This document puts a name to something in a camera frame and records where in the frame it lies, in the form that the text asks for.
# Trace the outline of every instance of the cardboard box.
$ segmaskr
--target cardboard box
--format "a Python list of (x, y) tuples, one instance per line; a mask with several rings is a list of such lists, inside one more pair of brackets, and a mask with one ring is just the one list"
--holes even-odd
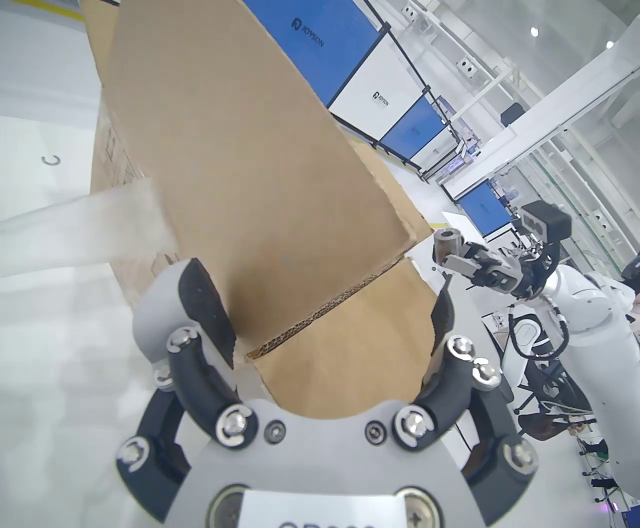
[(153, 177), (180, 245), (112, 263), (127, 299), (197, 256), (278, 404), (329, 418), (411, 399), (435, 295), (402, 255), (431, 230), (384, 163), (242, 2), (107, 8), (108, 69), (86, 17), (104, 84), (92, 191)]

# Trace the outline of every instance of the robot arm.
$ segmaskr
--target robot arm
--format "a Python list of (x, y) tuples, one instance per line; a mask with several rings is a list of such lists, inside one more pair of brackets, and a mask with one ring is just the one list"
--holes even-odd
[[(180, 528), (494, 523), (527, 488), (537, 455), (516, 434), (494, 390), (499, 369), (475, 335), (465, 337), (446, 287), (432, 319), (434, 372), (413, 402), (308, 419), (240, 401), (230, 370), (236, 335), (209, 275), (197, 259), (170, 266), (134, 313), (158, 390), (118, 453), (123, 482), (154, 518)], [(440, 438), (467, 409), (480, 442), (461, 471)], [(175, 443), (184, 412), (211, 438), (192, 467)]]
[(523, 206), (522, 214), (523, 224), (543, 241), (540, 254), (516, 259), (482, 246), (478, 249), (448, 229), (435, 235), (434, 258), (474, 284), (510, 294), (536, 311), (556, 350), (546, 356), (523, 354), (509, 314), (515, 351), (524, 360), (559, 358), (589, 401), (609, 446), (617, 483), (640, 497), (640, 348), (625, 318), (634, 292), (598, 273), (583, 275), (558, 265), (557, 245), (571, 232), (565, 213), (534, 202)]

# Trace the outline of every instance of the corrugated cardboard edge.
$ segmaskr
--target corrugated cardboard edge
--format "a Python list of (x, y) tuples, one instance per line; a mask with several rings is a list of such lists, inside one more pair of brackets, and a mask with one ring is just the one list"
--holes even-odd
[(420, 211), (418, 211), (402, 185), (398, 183), (386, 166), (384, 160), (382, 160), (369, 145), (356, 143), (351, 138), (349, 138), (349, 142), (365, 167), (367, 167), (367, 170), (389, 198), (389, 201), (396, 210), (396, 214), (404, 223), (407, 231), (415, 237), (415, 243), (418, 244), (431, 236), (433, 230), (429, 226), (429, 223), (424, 219)]
[(258, 359), (259, 357), (264, 356), (265, 354), (268, 354), (269, 352), (271, 352), (272, 350), (280, 346), (282, 343), (284, 343), (288, 339), (291, 339), (298, 332), (304, 330), (316, 319), (319, 319), (329, 311), (333, 310), (336, 306), (340, 305), (341, 303), (344, 303), (349, 297), (351, 297), (352, 295), (355, 295), (358, 291), (360, 291), (366, 285), (371, 284), (375, 279), (377, 279), (383, 273), (389, 271), (392, 267), (394, 267), (398, 262), (400, 262), (403, 259), (404, 259), (404, 255), (401, 257), (398, 257), (393, 262), (390, 262), (379, 272), (368, 276), (366, 279), (362, 280), (360, 283), (349, 288), (346, 292), (338, 295), (335, 299), (332, 299), (331, 301), (329, 301), (327, 304), (325, 304), (324, 306), (316, 310), (313, 314), (308, 316), (306, 319), (300, 321), (298, 324), (289, 328), (286, 332), (283, 332), (278, 337), (271, 339), (268, 343), (265, 343), (264, 345), (262, 345), (258, 350), (255, 350), (247, 354), (247, 357), (249, 359)]
[(339, 419), (413, 401), (433, 359), (436, 301), (405, 258), (250, 364), (276, 403), (301, 416)]

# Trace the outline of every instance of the black cable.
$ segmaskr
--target black cable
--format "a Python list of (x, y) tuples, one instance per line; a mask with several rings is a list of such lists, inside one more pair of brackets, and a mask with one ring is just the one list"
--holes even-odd
[(467, 449), (469, 450), (469, 452), (471, 452), (471, 447), (469, 446), (469, 443), (467, 442), (467, 439), (465, 438), (465, 435), (463, 435), (462, 431), (460, 431), (460, 426), (457, 423), (455, 423), (454, 425), (456, 426), (456, 429), (458, 430), (458, 433), (460, 434), (460, 438), (462, 438), (462, 441), (467, 446)]
[(567, 345), (569, 345), (569, 328), (566, 325), (566, 321), (564, 320), (564, 317), (560, 313), (560, 308), (558, 308), (557, 306), (553, 306), (553, 311), (559, 318), (558, 323), (560, 324), (560, 330), (562, 330), (562, 334), (563, 334), (562, 343), (560, 343), (560, 346), (558, 347), (557, 350), (554, 350), (550, 354), (546, 354), (543, 356), (530, 356), (522, 352), (522, 350), (520, 350), (520, 347), (518, 346), (518, 341), (516, 340), (516, 335), (515, 335), (515, 324), (513, 322), (513, 312), (512, 312), (513, 307), (514, 305), (511, 305), (509, 307), (510, 308), (509, 315), (508, 315), (509, 338), (513, 343), (513, 349), (518, 353), (519, 356), (530, 361), (548, 361), (551, 359), (556, 359), (562, 352), (564, 352), (564, 349), (567, 347)]

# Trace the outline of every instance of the black frame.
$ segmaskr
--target black frame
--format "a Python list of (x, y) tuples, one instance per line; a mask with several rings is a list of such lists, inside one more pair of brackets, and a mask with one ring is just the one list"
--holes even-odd
[[(329, 103), (327, 103), (326, 108), (329, 110), (329, 112), (331, 112), (330, 107), (331, 105), (335, 102), (335, 100), (338, 98), (338, 96), (340, 95), (340, 93), (342, 93), (342, 91), (344, 90), (344, 88), (347, 86), (347, 84), (350, 82), (350, 80), (353, 78), (353, 76), (356, 74), (356, 72), (360, 69), (360, 67), (364, 64), (364, 61), (369, 57), (369, 55), (371, 55), (371, 53), (373, 52), (373, 50), (376, 48), (376, 46), (382, 41), (382, 39), (386, 36), (389, 35), (391, 37), (391, 39), (393, 39), (395, 45), (397, 46), (397, 48), (400, 50), (400, 53), (403, 55), (403, 57), (405, 58), (405, 60), (408, 62), (409, 66), (411, 66), (411, 69), (413, 70), (413, 72), (415, 73), (415, 75), (418, 77), (418, 79), (420, 79), (420, 82), (423, 85), (423, 89), (422, 89), (422, 94), (420, 95), (420, 97), (404, 112), (404, 114), (400, 117), (400, 119), (402, 119), (402, 117), (404, 117), (407, 112), (409, 112), (409, 110), (411, 110), (411, 108), (413, 108), (423, 97), (426, 97), (427, 95), (431, 98), (431, 106), (435, 106), (435, 108), (437, 109), (437, 113), (440, 114), (440, 118), (444, 121), (444, 129), (448, 129), (449, 133), (452, 135), (452, 137), (456, 140), (456, 143), (460, 142), (460, 136), (458, 136), (458, 133), (456, 132), (456, 130), (454, 129), (454, 127), (452, 126), (451, 121), (449, 120), (449, 118), (447, 117), (447, 115), (444, 113), (444, 111), (442, 110), (442, 107), (440, 106), (440, 103), (438, 103), (437, 99), (433, 96), (433, 93), (431, 92), (431, 87), (424, 82), (424, 79), (422, 78), (422, 76), (420, 75), (420, 72), (417, 70), (417, 68), (415, 67), (415, 65), (411, 62), (411, 59), (409, 58), (409, 56), (406, 54), (406, 51), (404, 51), (403, 47), (400, 45), (400, 43), (397, 41), (397, 38), (395, 37), (395, 35), (393, 34), (393, 32), (391, 32), (391, 25), (388, 22), (385, 22), (382, 17), (380, 16), (380, 14), (375, 10), (375, 8), (373, 7), (373, 5), (371, 5), (371, 2), (369, 0), (364, 0), (364, 3), (367, 5), (367, 7), (371, 10), (371, 12), (373, 13), (373, 15), (376, 17), (376, 19), (378, 20), (378, 22), (380, 22), (381, 27), (378, 30), (378, 37), (375, 40), (375, 42), (371, 45), (371, 47), (367, 50), (367, 52), (364, 54), (364, 57), (362, 57), (362, 59), (358, 62), (358, 64), (356, 65), (356, 67), (353, 69), (353, 71), (347, 76), (346, 80), (343, 82), (342, 86), (340, 86), (340, 88), (338, 89), (338, 91), (336, 92), (336, 94), (331, 98), (331, 101)], [(366, 134), (365, 132), (361, 131), (359, 128), (355, 127), (354, 125), (351, 125), (348, 121), (345, 121), (344, 119), (338, 117), (336, 114), (334, 114), (333, 112), (331, 112), (331, 115), (334, 117), (334, 119), (336, 119), (336, 121), (338, 121), (338, 123), (340, 123), (344, 128), (346, 128), (347, 130), (350, 130), (352, 132), (355, 132), (356, 134), (358, 134), (359, 136), (365, 138), (370, 144), (371, 147), (374, 149), (378, 149), (378, 147), (382, 148), (387, 154), (390, 154), (396, 158), (398, 158), (398, 160), (400, 160), (400, 162), (402, 162), (403, 165), (407, 166), (411, 166), (414, 169), (417, 170), (417, 175), (422, 179), (422, 176), (424, 175), (423, 168), (414, 163), (413, 161), (411, 161), (411, 158), (413, 156), (415, 156), (418, 152), (420, 152), (424, 147), (426, 147), (431, 140), (427, 141), (427, 143), (425, 143), (423, 146), (421, 146), (416, 153), (414, 153), (412, 156), (410, 157), (406, 157), (403, 156), (402, 154), (400, 154), (399, 152), (396, 152), (395, 150), (393, 150), (392, 148), (386, 146), (384, 144), (384, 139), (385, 136), (393, 129), (394, 126), (396, 126), (396, 124), (398, 123), (398, 121), (400, 121), (400, 119), (398, 121), (396, 121), (390, 128), (389, 130), (387, 130), (384, 135), (379, 139), (376, 140), (375, 138), (373, 138), (372, 136), (369, 136), (368, 134)]]
[[(483, 185), (485, 183), (489, 184), (489, 187), (491, 187), (491, 190), (493, 191), (493, 193), (495, 194), (495, 188), (494, 186), (491, 184), (491, 181), (489, 178), (487, 178), (486, 180), (482, 180), (478, 185), (474, 185), (472, 188), (470, 188), (468, 191), (466, 191), (464, 194), (460, 195), (458, 198), (453, 199), (451, 197), (451, 195), (449, 194), (449, 192), (447, 191), (446, 187), (444, 185), (440, 186), (440, 189), (443, 189), (445, 191), (445, 193), (447, 194), (447, 196), (451, 199), (451, 201), (456, 204), (459, 205), (460, 204), (460, 200), (462, 198), (464, 198), (465, 196), (467, 196), (469, 193), (472, 193), (473, 191), (475, 191), (480, 185)], [(509, 207), (505, 207), (505, 210), (510, 213), (511, 215), (511, 219), (508, 222), (503, 223), (501, 226), (496, 227), (493, 231), (491, 231), (488, 235), (483, 235), (483, 238), (486, 237), (490, 237), (493, 233), (495, 233), (496, 231), (498, 231), (498, 229), (502, 229), (504, 226), (509, 225), (512, 221), (513, 221), (513, 211), (509, 208)]]

